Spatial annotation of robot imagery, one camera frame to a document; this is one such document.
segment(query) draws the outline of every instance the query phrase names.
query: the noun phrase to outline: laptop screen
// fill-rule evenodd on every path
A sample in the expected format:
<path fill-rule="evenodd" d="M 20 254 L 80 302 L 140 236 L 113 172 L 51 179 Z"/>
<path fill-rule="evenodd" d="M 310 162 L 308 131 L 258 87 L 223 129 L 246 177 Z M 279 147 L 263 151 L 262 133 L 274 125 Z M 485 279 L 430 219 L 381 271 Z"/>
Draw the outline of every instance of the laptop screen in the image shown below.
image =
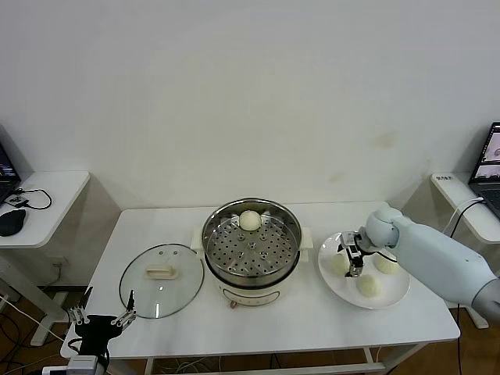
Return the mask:
<path fill-rule="evenodd" d="M 20 180 L 2 145 L 0 145 L 0 180 Z"/>
<path fill-rule="evenodd" d="M 500 123 L 493 123 L 470 182 L 500 182 Z"/>

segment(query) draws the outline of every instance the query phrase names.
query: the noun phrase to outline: laptop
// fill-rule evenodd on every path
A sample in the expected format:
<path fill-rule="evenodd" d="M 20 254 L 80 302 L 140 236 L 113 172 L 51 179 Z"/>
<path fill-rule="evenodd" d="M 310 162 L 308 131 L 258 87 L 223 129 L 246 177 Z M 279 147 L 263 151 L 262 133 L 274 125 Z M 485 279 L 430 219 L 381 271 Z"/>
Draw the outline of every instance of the laptop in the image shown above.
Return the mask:
<path fill-rule="evenodd" d="M 17 188 L 20 182 L 19 174 L 0 145 L 0 204 L 10 195 L 12 190 Z"/>
<path fill-rule="evenodd" d="M 491 125 L 469 186 L 500 218 L 500 123 Z"/>

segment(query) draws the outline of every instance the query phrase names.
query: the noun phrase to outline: pot handle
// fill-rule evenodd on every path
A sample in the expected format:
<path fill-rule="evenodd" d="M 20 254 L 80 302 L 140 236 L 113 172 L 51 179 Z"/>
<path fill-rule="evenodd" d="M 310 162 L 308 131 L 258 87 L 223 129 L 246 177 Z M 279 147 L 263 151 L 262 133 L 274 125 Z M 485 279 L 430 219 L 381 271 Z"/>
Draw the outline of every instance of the pot handle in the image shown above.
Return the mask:
<path fill-rule="evenodd" d="M 193 230 L 193 237 L 191 239 L 191 250 L 196 252 L 197 257 L 203 259 L 203 243 L 202 243 L 202 229 L 197 227 Z"/>
<path fill-rule="evenodd" d="M 298 250 L 300 251 L 299 262 L 307 263 L 309 261 L 309 250 L 314 249 L 313 236 L 311 235 L 311 228 L 303 227 L 302 229 L 302 240 L 300 241 L 300 246 Z"/>

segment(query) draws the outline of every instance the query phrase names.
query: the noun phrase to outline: steamed bun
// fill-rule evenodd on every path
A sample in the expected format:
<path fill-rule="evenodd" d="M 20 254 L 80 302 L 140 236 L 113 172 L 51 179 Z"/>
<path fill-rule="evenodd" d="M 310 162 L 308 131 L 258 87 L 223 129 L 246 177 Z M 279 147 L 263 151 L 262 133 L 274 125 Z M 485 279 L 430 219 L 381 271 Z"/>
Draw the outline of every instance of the steamed bun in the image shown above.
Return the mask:
<path fill-rule="evenodd" d="M 356 280 L 359 293 L 367 298 L 377 297 L 382 292 L 380 281 L 373 275 L 362 275 Z"/>
<path fill-rule="evenodd" d="M 244 211 L 240 215 L 240 228 L 242 230 L 258 230 L 263 220 L 258 212 Z"/>
<path fill-rule="evenodd" d="M 331 261 L 331 268 L 338 276 L 345 276 L 349 271 L 349 259 L 346 254 L 338 253 Z"/>
<path fill-rule="evenodd" d="M 397 263 L 391 262 L 379 254 L 375 254 L 373 264 L 380 272 L 386 273 L 387 275 L 394 275 L 399 271 L 399 265 Z"/>

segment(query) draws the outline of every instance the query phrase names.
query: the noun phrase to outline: cable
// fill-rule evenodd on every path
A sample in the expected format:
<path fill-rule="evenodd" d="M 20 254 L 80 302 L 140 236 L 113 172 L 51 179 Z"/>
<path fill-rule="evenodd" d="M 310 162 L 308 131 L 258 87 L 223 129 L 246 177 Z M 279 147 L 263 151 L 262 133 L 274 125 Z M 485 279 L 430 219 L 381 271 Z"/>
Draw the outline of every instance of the cable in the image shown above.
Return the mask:
<path fill-rule="evenodd" d="M 64 340 L 62 338 L 60 338 L 57 334 L 55 334 L 54 332 L 52 332 L 51 330 L 49 330 L 46 326 L 44 326 L 42 323 L 40 323 L 39 321 L 37 321 L 36 319 L 32 318 L 31 316 L 29 316 L 28 314 L 26 314 L 24 311 L 21 311 L 19 310 L 17 307 L 15 307 L 12 303 L 10 303 L 9 301 L 7 301 L 5 299 L 5 297 L 2 296 L 2 300 L 4 300 L 6 303 L 8 303 L 9 305 L 11 305 L 15 310 L 17 310 L 18 313 L 21 313 L 23 314 L 26 318 L 29 318 L 31 320 L 33 320 L 36 324 L 38 324 L 40 327 L 42 328 L 45 328 L 47 330 L 47 332 L 49 332 L 52 336 L 54 336 L 55 338 L 58 338 L 60 341 L 64 342 Z"/>
<path fill-rule="evenodd" d="M 13 356 L 15 355 L 15 350 L 17 348 L 17 344 L 19 343 L 19 338 L 20 338 L 21 333 L 20 333 L 19 326 L 14 322 L 14 320 L 12 318 L 10 318 L 10 316 L 7 319 L 11 320 L 17 329 L 17 342 L 16 342 L 16 344 L 7 352 L 7 354 L 5 354 L 5 356 L 2 358 L 2 360 L 0 360 L 0 362 L 7 362 L 8 363 L 7 370 L 9 370 L 10 361 L 13 359 Z"/>
<path fill-rule="evenodd" d="M 466 213 L 466 211 L 467 211 L 470 207 L 472 207 L 473 205 L 477 205 L 478 203 L 484 203 L 484 201 L 477 201 L 477 202 L 474 202 L 474 203 L 472 203 L 471 205 L 468 205 L 468 206 L 466 207 L 466 209 L 464 209 L 464 210 L 460 213 L 459 218 L 456 220 L 455 226 L 453 227 L 452 233 L 450 234 L 450 238 L 453 238 L 453 234 L 455 234 L 456 228 L 458 228 L 458 227 L 459 227 L 459 223 L 460 223 L 460 220 L 462 219 L 463 214 L 464 214 L 464 213 Z"/>
<path fill-rule="evenodd" d="M 47 208 L 49 208 L 52 205 L 52 198 L 47 193 L 47 191 L 45 191 L 43 189 L 34 189 L 34 190 L 16 189 L 16 190 L 12 191 L 11 194 L 13 194 L 13 195 L 22 195 L 22 194 L 26 194 L 26 193 L 35 193 L 37 191 L 40 191 L 41 193 L 44 193 L 45 196 L 48 198 L 48 204 L 45 207 L 33 207 L 32 205 L 28 205 L 29 201 L 21 202 L 20 204 L 17 204 L 17 205 L 13 205 L 12 203 L 9 203 L 7 201 L 4 201 L 4 202 L 7 203 L 8 205 L 11 205 L 12 207 L 16 207 L 18 209 L 20 209 L 22 207 L 27 207 L 28 209 L 47 209 Z"/>
<path fill-rule="evenodd" d="M 280 360 L 278 359 L 278 354 L 273 353 L 273 355 L 274 355 L 274 358 L 276 358 L 276 363 L 278 364 L 278 367 L 281 368 L 281 363 L 280 363 Z"/>
<path fill-rule="evenodd" d="M 375 362 L 378 362 L 378 355 L 380 354 L 381 346 L 378 347 L 377 354 L 375 355 Z"/>
<path fill-rule="evenodd" d="M 16 364 L 16 365 L 20 365 L 20 367 L 18 367 L 18 368 L 17 368 L 17 369 L 15 369 L 15 370 L 21 370 L 21 374 L 23 374 L 23 375 L 24 375 L 24 367 L 25 367 L 25 364 L 24 364 L 24 363 L 17 362 L 17 361 L 0 361 L 0 363 L 8 363 L 8 364 L 9 364 L 9 366 L 10 366 L 10 364 L 11 364 L 11 363 L 14 363 L 14 364 Z"/>
<path fill-rule="evenodd" d="M 32 333 L 37 329 L 37 325 L 33 325 L 33 327 L 30 329 L 30 331 L 26 334 L 26 336 L 24 336 L 24 339 L 20 342 L 20 344 L 24 344 L 26 342 L 26 340 L 32 335 Z M 15 358 L 16 358 L 16 355 L 17 355 L 17 352 L 21 349 L 21 347 L 19 345 L 14 345 L 14 347 L 12 348 L 13 352 L 12 352 L 12 355 L 10 356 L 10 362 L 12 362 Z M 7 369 L 6 371 L 9 371 L 9 367 L 10 367 L 10 364 L 7 365 Z"/>
<path fill-rule="evenodd" d="M 52 285 L 54 285 L 55 283 L 57 283 L 59 280 L 61 280 L 61 275 L 63 273 L 63 265 L 61 263 L 59 264 L 54 264 L 54 267 L 57 267 L 59 269 L 59 271 L 57 272 L 57 278 L 54 280 L 54 281 L 51 281 L 50 283 L 48 283 L 47 285 L 45 285 L 41 291 L 44 291 L 45 289 L 47 289 L 48 287 L 51 287 Z"/>
<path fill-rule="evenodd" d="M 181 363 L 179 365 L 179 367 L 177 367 L 177 370 L 175 373 L 179 373 L 181 370 L 184 370 L 186 367 L 189 367 L 189 366 L 192 366 L 198 362 L 201 362 L 203 359 L 207 359 L 208 357 L 203 357 L 203 358 L 200 358 L 194 362 L 184 362 L 184 363 Z"/>
<path fill-rule="evenodd" d="M 211 371 L 211 369 L 209 369 L 209 367 L 204 364 L 203 362 L 200 362 L 200 363 L 196 363 L 195 366 L 201 366 L 201 367 L 205 367 L 205 370 L 207 373 L 212 373 L 213 371 Z"/>
<path fill-rule="evenodd" d="M 483 201 L 474 202 L 472 205 L 468 206 L 466 209 L 462 211 L 459 218 L 456 220 L 456 224 L 452 230 L 452 233 L 450 234 L 450 238 L 453 238 L 453 234 L 455 234 L 456 228 L 459 226 L 460 219 L 462 219 L 464 212 L 473 205 L 476 205 L 477 203 L 483 203 Z M 460 329 L 460 304 L 457 304 L 456 325 Z M 459 361 L 459 374 L 462 375 L 462 355 L 460 354 L 460 336 L 456 339 L 456 354 L 457 354 L 456 358 Z"/>
<path fill-rule="evenodd" d="M 391 258 L 389 258 L 387 255 L 383 254 L 382 252 L 376 252 L 376 253 L 377 253 L 378 255 L 380 255 L 380 256 L 382 256 L 382 257 L 384 257 L 385 259 L 390 260 L 390 261 L 391 261 L 391 262 L 393 262 L 393 263 L 397 263 L 397 262 L 398 262 L 398 261 L 397 261 L 397 260 L 395 260 L 395 259 L 391 259 Z"/>
<path fill-rule="evenodd" d="M 446 224 L 445 228 L 441 231 L 442 233 L 446 232 L 446 230 L 448 229 L 448 227 L 450 226 L 450 224 L 452 223 L 453 221 L 453 218 L 455 217 L 456 213 L 460 210 L 460 208 L 462 206 L 464 206 L 465 204 L 469 203 L 469 202 L 482 202 L 484 199 L 482 197 L 478 197 L 478 198 L 472 198 L 472 199 L 468 199 L 462 203 L 460 203 L 459 205 L 456 206 L 456 209 L 455 211 L 453 211 L 453 214 L 450 216 L 450 220 L 448 221 L 448 223 Z"/>
<path fill-rule="evenodd" d="M 14 369 L 14 370 L 7 371 L 6 373 L 3 373 L 3 375 L 7 375 L 8 373 L 13 373 L 13 372 L 15 372 L 15 371 L 17 371 L 17 370 L 24 369 L 25 367 L 29 367 L 29 366 L 36 365 L 37 363 L 43 362 L 43 361 L 45 361 L 46 359 L 49 359 L 49 358 L 54 358 L 54 357 L 59 357 L 59 354 L 52 354 L 52 355 L 49 355 L 48 357 L 45 357 L 45 358 L 39 359 L 39 360 L 38 360 L 38 361 L 36 361 L 36 362 L 28 363 L 27 365 L 24 365 L 24 366 L 18 367 L 18 368 Z"/>
<path fill-rule="evenodd" d="M 80 341 L 83 341 L 83 338 L 79 337 L 79 338 L 74 338 L 73 340 L 70 340 L 68 342 L 68 348 L 70 348 L 71 350 L 74 350 L 75 352 L 80 354 L 80 349 L 73 345 L 74 343 L 80 342 Z"/>
<path fill-rule="evenodd" d="M 16 330 L 17 330 L 17 339 L 14 341 L 13 338 L 11 338 L 7 332 L 5 332 L 3 326 L 0 324 L 0 330 L 2 331 L 2 333 L 5 335 L 5 337 L 7 338 L 7 340 L 9 340 L 10 342 L 12 342 L 13 344 L 15 345 L 19 345 L 23 348 L 31 348 L 30 346 L 25 346 L 25 345 L 22 345 L 20 344 L 19 342 L 19 339 L 20 339 L 20 336 L 21 336 L 21 331 L 19 329 L 19 326 L 17 325 L 17 323 L 14 321 L 13 318 L 11 318 L 10 316 L 7 316 L 6 314 L 4 314 L 3 312 L 0 312 L 0 316 L 3 316 L 4 318 L 6 318 L 7 320 L 9 320 L 13 325 L 14 327 L 16 327 Z"/>
<path fill-rule="evenodd" d="M 456 325 L 460 329 L 460 304 L 457 304 Z M 460 336 L 456 339 L 457 359 L 459 360 L 459 374 L 462 375 L 462 356 L 460 355 Z"/>

